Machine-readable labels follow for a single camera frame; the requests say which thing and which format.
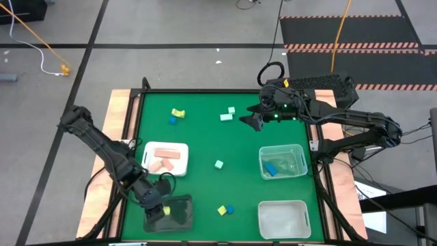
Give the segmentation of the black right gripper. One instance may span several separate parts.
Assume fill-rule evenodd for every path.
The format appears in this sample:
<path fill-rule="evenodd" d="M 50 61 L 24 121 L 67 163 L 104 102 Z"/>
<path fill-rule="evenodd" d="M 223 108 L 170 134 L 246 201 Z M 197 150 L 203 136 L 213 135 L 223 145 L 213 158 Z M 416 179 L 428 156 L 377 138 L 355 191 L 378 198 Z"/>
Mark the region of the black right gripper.
<path fill-rule="evenodd" d="M 269 120 L 297 120 L 301 119 L 304 113 L 304 102 L 298 92 L 291 88 L 265 85 L 259 92 L 259 102 L 246 110 L 252 113 L 262 113 Z M 261 131 L 264 125 L 262 115 L 252 114 L 242 116 L 239 120 L 253 128 Z"/>

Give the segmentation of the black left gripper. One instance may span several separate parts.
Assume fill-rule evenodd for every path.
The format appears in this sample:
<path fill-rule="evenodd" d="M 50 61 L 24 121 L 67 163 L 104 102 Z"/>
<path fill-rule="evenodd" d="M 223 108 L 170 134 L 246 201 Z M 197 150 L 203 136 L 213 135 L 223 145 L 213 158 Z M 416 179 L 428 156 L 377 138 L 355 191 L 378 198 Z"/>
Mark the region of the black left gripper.
<path fill-rule="evenodd" d="M 171 184 L 167 179 L 150 182 L 140 179 L 135 182 L 135 197 L 140 205 L 145 208 L 145 221 L 156 223 L 165 216 L 162 204 L 163 196 L 171 193 Z M 173 200 L 169 202 L 172 219 L 184 225 L 188 222 L 188 200 Z"/>

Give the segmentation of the long wooden block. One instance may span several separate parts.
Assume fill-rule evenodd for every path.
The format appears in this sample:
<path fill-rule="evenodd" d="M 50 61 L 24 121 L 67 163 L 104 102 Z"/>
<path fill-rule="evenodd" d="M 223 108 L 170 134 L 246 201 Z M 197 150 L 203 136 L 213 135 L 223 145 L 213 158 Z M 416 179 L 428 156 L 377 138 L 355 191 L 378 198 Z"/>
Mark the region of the long wooden block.
<path fill-rule="evenodd" d="M 154 156 L 165 159 L 180 159 L 180 153 L 171 150 L 156 149 Z"/>

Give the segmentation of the frosted white bin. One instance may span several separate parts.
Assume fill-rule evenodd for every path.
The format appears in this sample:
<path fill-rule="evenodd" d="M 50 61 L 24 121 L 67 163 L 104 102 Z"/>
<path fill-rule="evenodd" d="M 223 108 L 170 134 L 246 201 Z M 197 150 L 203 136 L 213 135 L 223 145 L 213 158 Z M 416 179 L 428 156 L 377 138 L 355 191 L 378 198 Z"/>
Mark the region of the frosted white bin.
<path fill-rule="evenodd" d="M 301 200 L 263 201 L 257 207 L 259 233 L 264 239 L 309 238 L 307 205 Z"/>

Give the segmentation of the dark grey transparent bin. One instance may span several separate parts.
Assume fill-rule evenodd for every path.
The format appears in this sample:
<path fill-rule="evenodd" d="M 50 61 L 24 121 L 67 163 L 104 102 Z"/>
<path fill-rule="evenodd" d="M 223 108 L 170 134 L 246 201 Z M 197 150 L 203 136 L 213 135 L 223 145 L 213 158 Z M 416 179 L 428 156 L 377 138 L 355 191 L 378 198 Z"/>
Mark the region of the dark grey transparent bin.
<path fill-rule="evenodd" d="M 172 232 L 180 230 L 188 230 L 192 228 L 193 225 L 193 201 L 189 194 L 179 195 L 174 197 L 168 197 L 163 201 L 163 207 L 169 206 L 169 202 L 173 200 L 188 200 L 188 222 L 184 225 L 176 223 L 171 215 L 165 215 L 162 219 L 158 220 L 156 223 L 147 223 L 144 219 L 143 229 L 146 233 L 159 233 L 159 232 Z"/>

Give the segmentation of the green table mat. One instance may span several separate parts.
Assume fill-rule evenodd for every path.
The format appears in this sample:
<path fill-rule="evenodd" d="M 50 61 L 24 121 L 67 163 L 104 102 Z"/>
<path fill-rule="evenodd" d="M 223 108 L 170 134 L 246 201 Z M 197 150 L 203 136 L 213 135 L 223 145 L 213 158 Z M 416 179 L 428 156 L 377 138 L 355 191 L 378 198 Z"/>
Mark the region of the green table mat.
<path fill-rule="evenodd" d="M 149 141 L 185 143 L 188 167 L 175 179 L 175 194 L 189 194 L 193 201 L 193 226 L 179 232 L 148 234 L 143 229 L 144 212 L 128 204 L 124 218 L 124 240 L 163 241 L 258 241 L 260 202 L 301 200 L 309 211 L 311 241 L 324 238 L 312 177 L 264 180 L 258 152 L 264 146 L 299 144 L 307 148 L 307 130 L 299 121 L 271 122 L 260 132 L 242 123 L 247 107 L 257 94 L 147 94 L 144 99 L 139 138 Z M 237 118 L 222 122 L 220 115 L 234 107 Z M 169 123 L 171 110 L 185 110 L 185 118 Z M 222 169 L 215 168 L 217 160 Z M 233 214 L 220 216 L 217 209 L 232 205 Z"/>

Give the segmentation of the white opaque tray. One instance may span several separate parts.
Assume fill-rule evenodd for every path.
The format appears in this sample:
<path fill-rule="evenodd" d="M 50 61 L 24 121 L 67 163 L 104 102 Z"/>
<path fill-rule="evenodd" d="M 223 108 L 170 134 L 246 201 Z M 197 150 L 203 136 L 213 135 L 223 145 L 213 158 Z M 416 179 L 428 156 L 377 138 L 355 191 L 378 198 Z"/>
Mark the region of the white opaque tray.
<path fill-rule="evenodd" d="M 158 142 L 149 141 L 145 145 L 143 151 L 143 159 L 141 162 L 142 167 L 148 170 L 148 167 L 163 158 L 154 156 L 156 149 L 171 150 L 180 153 L 180 159 L 169 159 L 174 168 L 171 171 L 167 171 L 162 167 L 158 172 L 149 172 L 150 174 L 159 175 L 165 172 L 169 172 L 174 176 L 184 176 L 188 167 L 188 146 L 185 143 L 171 143 L 171 142 Z"/>

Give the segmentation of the clear transparent bin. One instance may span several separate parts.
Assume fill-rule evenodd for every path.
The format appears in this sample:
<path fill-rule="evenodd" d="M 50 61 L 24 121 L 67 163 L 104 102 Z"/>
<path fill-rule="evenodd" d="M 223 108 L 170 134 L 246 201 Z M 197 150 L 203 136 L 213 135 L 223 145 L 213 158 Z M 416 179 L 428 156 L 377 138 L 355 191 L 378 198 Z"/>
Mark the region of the clear transparent bin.
<path fill-rule="evenodd" d="M 271 176 L 264 165 L 272 163 L 278 174 Z M 298 144 L 265 146 L 259 149 L 259 168 L 261 177 L 264 180 L 297 178 L 308 172 L 308 165 L 305 159 L 302 146 Z"/>

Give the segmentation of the black power adapter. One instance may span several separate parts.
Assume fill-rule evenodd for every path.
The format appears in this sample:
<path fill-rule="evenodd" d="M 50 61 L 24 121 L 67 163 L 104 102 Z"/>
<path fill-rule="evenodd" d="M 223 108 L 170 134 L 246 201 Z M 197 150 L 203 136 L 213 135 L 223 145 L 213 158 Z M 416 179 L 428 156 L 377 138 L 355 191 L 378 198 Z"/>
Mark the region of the black power adapter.
<path fill-rule="evenodd" d="M 366 151 L 365 147 L 355 148 L 351 153 L 351 158 L 355 161 L 362 161 L 365 158 Z"/>

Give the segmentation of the black hazard-striped floor mat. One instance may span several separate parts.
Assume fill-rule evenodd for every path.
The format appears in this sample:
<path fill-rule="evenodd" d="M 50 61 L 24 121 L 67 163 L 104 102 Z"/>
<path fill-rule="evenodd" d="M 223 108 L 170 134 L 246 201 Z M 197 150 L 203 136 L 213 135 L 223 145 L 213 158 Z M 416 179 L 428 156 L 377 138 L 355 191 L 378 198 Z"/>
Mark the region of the black hazard-striped floor mat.
<path fill-rule="evenodd" d="M 291 49 L 287 52 L 291 77 L 329 73 L 348 75 L 358 90 L 437 92 L 437 52 L 417 49 Z"/>
<path fill-rule="evenodd" d="M 287 49 L 417 49 L 419 41 L 399 15 L 282 16 Z"/>

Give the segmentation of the white sheet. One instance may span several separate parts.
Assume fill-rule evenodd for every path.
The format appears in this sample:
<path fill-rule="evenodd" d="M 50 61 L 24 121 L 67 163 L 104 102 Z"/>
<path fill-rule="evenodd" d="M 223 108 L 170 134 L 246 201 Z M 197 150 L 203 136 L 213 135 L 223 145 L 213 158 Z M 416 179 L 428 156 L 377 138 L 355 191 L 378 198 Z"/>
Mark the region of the white sheet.
<path fill-rule="evenodd" d="M 360 201 L 366 200 L 368 197 L 373 198 L 387 194 L 386 191 L 371 187 L 367 184 L 357 181 L 354 183 Z M 366 228 L 386 234 L 386 212 L 364 213 L 363 219 Z"/>

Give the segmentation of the black beam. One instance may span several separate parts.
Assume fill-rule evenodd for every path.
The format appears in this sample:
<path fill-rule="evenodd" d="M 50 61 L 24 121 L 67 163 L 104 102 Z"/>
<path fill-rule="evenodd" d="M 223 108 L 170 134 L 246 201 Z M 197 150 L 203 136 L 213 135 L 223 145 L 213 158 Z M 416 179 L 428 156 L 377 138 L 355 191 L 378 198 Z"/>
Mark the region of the black beam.
<path fill-rule="evenodd" d="M 434 204 L 437 206 L 437 185 L 367 198 L 360 201 L 363 213 L 420 207 L 424 204 Z"/>

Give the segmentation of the black box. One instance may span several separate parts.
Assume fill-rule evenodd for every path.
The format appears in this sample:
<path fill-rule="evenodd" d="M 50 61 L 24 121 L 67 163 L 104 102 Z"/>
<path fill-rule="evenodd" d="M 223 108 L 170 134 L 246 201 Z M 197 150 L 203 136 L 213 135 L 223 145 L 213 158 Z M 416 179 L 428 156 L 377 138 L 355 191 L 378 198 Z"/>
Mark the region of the black box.
<path fill-rule="evenodd" d="M 14 14 L 23 22 L 43 21 L 47 11 L 45 0 L 11 0 Z M 0 25 L 10 24 L 12 16 L 0 7 Z"/>

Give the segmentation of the black metal table frame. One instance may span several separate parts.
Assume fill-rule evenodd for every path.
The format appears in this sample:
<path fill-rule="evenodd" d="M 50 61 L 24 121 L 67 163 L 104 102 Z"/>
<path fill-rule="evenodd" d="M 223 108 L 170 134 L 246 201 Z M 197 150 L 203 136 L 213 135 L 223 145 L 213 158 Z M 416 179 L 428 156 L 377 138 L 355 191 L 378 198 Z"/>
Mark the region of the black metal table frame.
<path fill-rule="evenodd" d="M 119 138 L 122 135 L 123 130 L 128 131 L 129 137 L 139 138 L 139 123 L 141 121 L 141 114 L 143 111 L 144 99 L 147 94 L 257 94 L 257 90 L 254 89 L 131 89 L 131 90 L 113 90 L 109 107 L 107 111 L 107 117 L 104 123 L 104 132 L 111 138 Z M 341 129 L 338 126 L 325 126 L 322 128 L 316 128 L 305 124 L 307 130 L 308 146 L 304 150 L 309 149 L 309 140 L 318 136 L 328 136 L 331 138 L 341 135 Z M 328 238 L 334 238 L 338 234 L 343 234 L 343 229 L 340 227 L 339 222 L 334 219 L 330 208 L 322 201 L 322 196 L 317 190 L 315 184 L 315 178 L 312 175 L 315 185 L 318 207 L 320 212 L 320 219 L 322 223 L 324 238 L 320 241 L 309 242 L 322 242 Z M 124 225 L 124 218 L 126 214 L 126 207 L 130 202 L 121 201 L 115 212 L 111 216 L 110 221 L 105 225 L 101 233 L 100 238 L 119 239 L 121 241 L 134 241 L 124 240 L 122 238 L 122 230 Z M 262 237 L 258 241 L 214 241 L 214 242 L 228 242 L 228 243 L 247 243 L 247 242 L 260 242 Z M 163 240 L 144 240 L 144 241 L 163 241 Z M 164 241 L 167 243 L 182 242 L 182 241 Z M 202 241 L 186 241 L 187 243 L 200 243 Z"/>

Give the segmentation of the grey post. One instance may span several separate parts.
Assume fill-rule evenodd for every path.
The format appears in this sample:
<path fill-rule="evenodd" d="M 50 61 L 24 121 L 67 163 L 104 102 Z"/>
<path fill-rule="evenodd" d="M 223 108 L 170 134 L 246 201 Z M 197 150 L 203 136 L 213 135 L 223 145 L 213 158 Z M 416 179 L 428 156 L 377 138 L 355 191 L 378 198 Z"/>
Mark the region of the grey post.
<path fill-rule="evenodd" d="M 437 168 L 437 107 L 430 109 L 430 125 L 432 129 L 432 142 L 434 147 L 434 161 Z"/>

